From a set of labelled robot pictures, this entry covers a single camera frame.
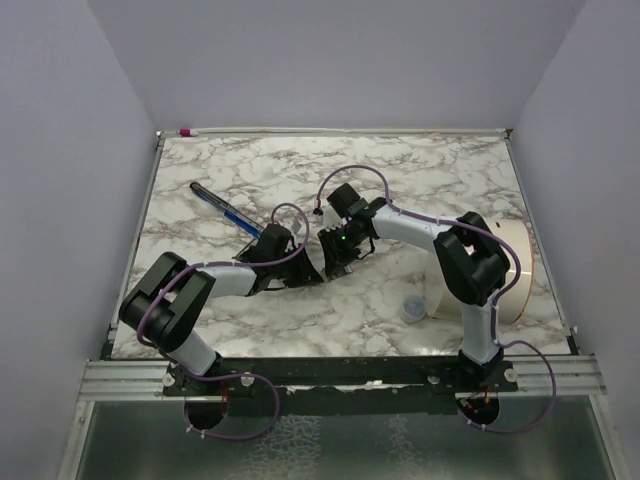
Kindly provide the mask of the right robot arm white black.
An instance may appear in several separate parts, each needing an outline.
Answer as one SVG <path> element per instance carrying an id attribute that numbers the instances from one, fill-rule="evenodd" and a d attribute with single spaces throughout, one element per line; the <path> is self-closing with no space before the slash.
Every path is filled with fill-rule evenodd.
<path id="1" fill-rule="evenodd" d="M 463 343 L 461 383 L 481 391 L 496 376 L 493 366 L 503 358 L 496 339 L 492 304 L 505 286 L 511 263 L 484 219 L 475 212 L 457 218 L 431 218 L 403 210 L 383 197 L 365 200 L 345 183 L 328 196 L 323 212 L 335 213 L 338 223 L 318 233 L 328 279 L 361 260 L 361 244 L 375 240 L 402 242 L 434 255 L 449 292 L 461 303 Z"/>

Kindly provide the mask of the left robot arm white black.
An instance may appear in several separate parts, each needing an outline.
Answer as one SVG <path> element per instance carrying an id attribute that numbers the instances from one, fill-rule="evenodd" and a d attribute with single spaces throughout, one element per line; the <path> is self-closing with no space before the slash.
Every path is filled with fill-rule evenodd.
<path id="1" fill-rule="evenodd" d="M 269 224 L 234 265 L 188 270 L 184 258 L 165 252 L 122 301 L 118 318 L 184 367 L 186 382 L 195 392 L 210 394 L 220 385 L 221 371 L 214 364 L 219 354 L 195 331 L 206 302 L 252 296 L 269 290 L 273 281 L 283 288 L 321 284 L 323 278 L 307 252 L 295 247 L 290 230 Z"/>

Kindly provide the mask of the aluminium frame rail front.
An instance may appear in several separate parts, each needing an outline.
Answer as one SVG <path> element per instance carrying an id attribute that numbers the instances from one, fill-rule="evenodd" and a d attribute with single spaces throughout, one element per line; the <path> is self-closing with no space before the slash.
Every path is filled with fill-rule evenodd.
<path id="1" fill-rule="evenodd" d="M 496 398 L 604 395 L 606 386 L 593 356 L 550 355 L 546 361 L 532 355 L 511 356 L 517 390 L 489 395 Z M 84 369 L 78 399 L 85 402 L 177 401 L 187 397 L 184 387 L 171 393 L 164 383 L 164 360 L 90 361 Z"/>

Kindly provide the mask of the black stapler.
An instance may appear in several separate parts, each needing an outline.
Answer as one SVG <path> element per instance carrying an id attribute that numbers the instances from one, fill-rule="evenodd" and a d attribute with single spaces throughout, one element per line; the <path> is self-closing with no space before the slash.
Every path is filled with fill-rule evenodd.
<path id="1" fill-rule="evenodd" d="M 257 242 L 255 240 L 252 240 L 251 242 L 249 242 L 248 244 L 246 244 L 234 257 L 233 259 L 236 262 L 240 262 L 240 263 L 250 263 L 251 262 L 251 255 L 252 252 L 256 246 Z"/>

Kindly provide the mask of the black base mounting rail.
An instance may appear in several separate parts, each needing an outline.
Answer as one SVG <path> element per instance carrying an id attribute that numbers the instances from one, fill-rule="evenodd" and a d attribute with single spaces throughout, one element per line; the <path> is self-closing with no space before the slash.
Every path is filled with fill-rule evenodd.
<path id="1" fill-rule="evenodd" d="M 171 393 L 186 389 L 189 404 L 245 417 L 453 415 L 457 395 L 478 400 L 492 387 L 517 390 L 511 362 L 501 359 L 482 370 L 459 356 L 226 358 L 206 380 L 177 368 L 166 379 Z"/>

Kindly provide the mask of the blue stapler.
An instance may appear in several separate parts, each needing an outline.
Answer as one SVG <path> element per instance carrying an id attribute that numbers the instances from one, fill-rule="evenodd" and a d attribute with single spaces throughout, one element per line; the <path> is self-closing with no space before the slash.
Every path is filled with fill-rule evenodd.
<path id="1" fill-rule="evenodd" d="M 260 237 L 263 227 L 258 222 L 242 213 L 231 203 L 206 189 L 198 182 L 192 182 L 189 185 L 189 188 L 194 195 L 219 210 L 225 218 L 233 222 L 237 227 L 241 228 L 255 239 Z"/>

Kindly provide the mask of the clear jar of paper clips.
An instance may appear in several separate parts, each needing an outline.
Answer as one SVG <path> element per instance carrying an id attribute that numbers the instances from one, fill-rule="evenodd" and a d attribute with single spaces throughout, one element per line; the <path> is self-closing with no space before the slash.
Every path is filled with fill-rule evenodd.
<path id="1" fill-rule="evenodd" d="M 406 324 L 421 321 L 427 315 L 425 299 L 420 295 L 406 296 L 401 303 L 401 318 Z"/>

